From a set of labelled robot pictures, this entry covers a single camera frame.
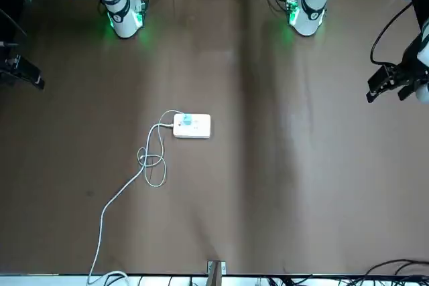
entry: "power cord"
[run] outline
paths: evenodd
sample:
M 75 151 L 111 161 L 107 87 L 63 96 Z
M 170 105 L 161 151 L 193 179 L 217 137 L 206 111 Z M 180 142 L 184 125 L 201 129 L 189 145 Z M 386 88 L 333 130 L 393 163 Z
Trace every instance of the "power cord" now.
M 395 67 L 396 64 L 390 63 L 390 62 L 380 62 L 377 60 L 374 60 L 374 49 L 377 46 L 378 42 L 380 41 L 381 37 L 385 33 L 385 31 L 390 27 L 390 25 L 400 16 L 402 15 L 408 8 L 412 6 L 412 2 L 410 2 L 408 5 L 406 5 L 404 8 L 401 9 L 399 13 L 394 15 L 392 19 L 387 23 L 387 25 L 381 30 L 381 33 L 378 35 L 377 39 L 375 40 L 373 47 L 371 48 L 371 53 L 369 55 L 369 59 L 371 60 L 371 63 L 375 65 L 382 65 L 382 66 L 389 66 L 389 67 Z
M 275 1 L 275 4 L 277 5 L 278 9 L 273 6 L 273 4 L 271 3 L 271 1 L 267 0 L 268 6 L 271 9 L 271 11 L 274 10 L 274 11 L 279 12 L 279 13 L 285 13 L 285 14 L 288 13 L 286 11 L 286 7 L 282 6 L 282 4 L 285 3 L 285 0 L 274 0 L 274 1 Z
M 93 271 L 94 271 L 95 263 L 97 262 L 97 258 L 99 257 L 99 251 L 100 251 L 100 245 L 101 245 L 101 237 L 102 237 L 102 233 L 103 233 L 103 219 L 104 219 L 104 216 L 105 216 L 106 209 L 122 194 L 122 192 L 124 192 L 125 189 L 127 189 L 127 187 L 130 184 L 132 184 L 134 182 L 135 179 L 137 179 L 139 177 L 139 175 L 141 175 L 141 173 L 144 173 L 145 180 L 146 180 L 146 182 L 151 187 L 158 188 L 158 187 L 162 186 L 165 183 L 165 181 L 166 181 L 167 164 L 166 164 L 166 160 L 164 159 L 164 144 L 162 143 L 162 138 L 161 138 L 161 133 L 160 133 L 160 127 L 166 127 L 166 128 L 169 128 L 169 129 L 171 129 L 173 127 L 172 123 L 171 124 L 162 123 L 163 117 L 166 114 L 172 113 L 172 112 L 183 114 L 180 111 L 168 110 L 168 111 L 164 112 L 164 114 L 160 117 L 160 120 L 158 121 L 158 123 L 152 125 L 152 127 L 149 130 L 149 133 L 147 134 L 146 146 L 145 147 L 141 147 L 137 151 L 137 161 L 138 161 L 138 163 L 141 166 L 140 169 L 139 169 L 139 171 L 137 171 L 137 173 L 135 175 L 133 175 L 133 177 L 131 177 L 131 179 L 129 179 L 128 182 L 122 186 L 122 188 L 106 203 L 106 205 L 103 207 L 103 210 L 101 211 L 99 241 L 97 243 L 97 250 L 95 251 L 95 256 L 94 256 L 93 264 L 91 265 L 91 269 L 89 271 L 88 278 L 86 279 L 86 286 L 88 286 L 88 285 L 94 285 L 95 283 L 97 283 L 101 279 L 103 279 L 103 278 L 108 279 L 110 276 L 114 276 L 114 275 L 119 275 L 121 279 L 125 278 L 125 281 L 129 285 L 128 276 L 123 271 L 111 271 L 110 273 L 107 273 L 107 274 L 105 274 L 105 275 L 103 275 L 103 276 L 95 279 L 94 281 L 90 281 L 91 275 L 93 274 Z M 151 134 L 154 131 L 154 129 L 158 129 L 158 138 L 160 140 L 160 146 L 161 146 L 161 154 L 160 155 L 158 155 L 158 154 L 149 154 L 149 142 L 150 142 Z M 149 158 L 154 158 L 154 157 L 158 158 L 158 160 L 156 162 L 148 164 L 147 160 Z M 155 167 L 160 162 L 163 162 L 163 164 L 164 164 L 164 174 L 162 176 L 162 181 L 161 181 L 160 184 L 152 184 L 150 182 L 150 179 L 147 178 L 146 169 L 148 167 Z

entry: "white power strip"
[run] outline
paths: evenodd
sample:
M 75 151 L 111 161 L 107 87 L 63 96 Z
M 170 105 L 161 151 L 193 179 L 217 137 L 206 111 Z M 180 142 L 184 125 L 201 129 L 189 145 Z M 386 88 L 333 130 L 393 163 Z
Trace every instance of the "white power strip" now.
M 173 118 L 173 135 L 180 139 L 210 138 L 211 117 L 208 114 L 176 114 Z

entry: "metal bracket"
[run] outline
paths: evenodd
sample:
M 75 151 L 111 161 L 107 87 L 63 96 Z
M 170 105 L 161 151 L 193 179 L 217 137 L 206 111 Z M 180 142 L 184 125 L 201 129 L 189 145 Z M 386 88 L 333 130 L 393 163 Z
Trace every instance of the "metal bracket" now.
M 213 263 L 216 263 L 216 262 L 221 264 L 222 275 L 226 275 L 227 274 L 227 262 L 226 261 L 208 261 L 207 262 L 207 275 L 210 274 Z
M 227 274 L 227 264 L 224 261 L 209 261 L 207 263 L 208 279 L 206 286 L 222 286 L 222 275 Z

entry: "green led light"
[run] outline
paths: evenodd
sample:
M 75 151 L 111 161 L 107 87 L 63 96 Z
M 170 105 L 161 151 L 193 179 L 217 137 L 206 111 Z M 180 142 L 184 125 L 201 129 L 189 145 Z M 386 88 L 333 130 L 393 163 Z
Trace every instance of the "green led light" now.
M 115 28 L 115 27 L 113 27 L 113 20 L 110 18 L 109 13 L 107 13 L 107 17 L 108 17 L 108 18 L 109 18 L 109 20 L 110 20 L 110 26 L 111 26 L 112 28 Z
M 325 10 L 325 9 L 323 9 L 322 13 L 320 14 L 319 26 L 320 26 L 320 25 L 322 25 L 323 16 L 324 16 L 324 12 L 325 12 L 325 11 L 326 11 L 326 10 Z
M 298 19 L 298 15 L 300 14 L 300 9 L 295 8 L 293 11 L 289 14 L 289 25 L 295 26 L 296 20 Z

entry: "brown backdrop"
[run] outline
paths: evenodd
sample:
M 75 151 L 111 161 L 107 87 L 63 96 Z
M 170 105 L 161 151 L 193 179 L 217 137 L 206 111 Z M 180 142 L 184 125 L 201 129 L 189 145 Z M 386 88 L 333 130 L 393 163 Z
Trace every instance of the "brown backdrop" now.
M 429 257 L 428 107 L 365 98 L 371 44 L 402 0 L 330 0 L 313 38 L 265 0 L 150 0 L 130 40 L 97 1 L 35 0 L 23 18 L 21 52 L 47 86 L 0 93 L 2 272 L 86 273 L 101 208 L 167 109 L 210 113 L 212 138 L 163 131 L 167 183 L 141 177 L 109 208 L 96 271 L 362 273 Z M 418 32 L 409 10 L 375 55 L 397 62 Z

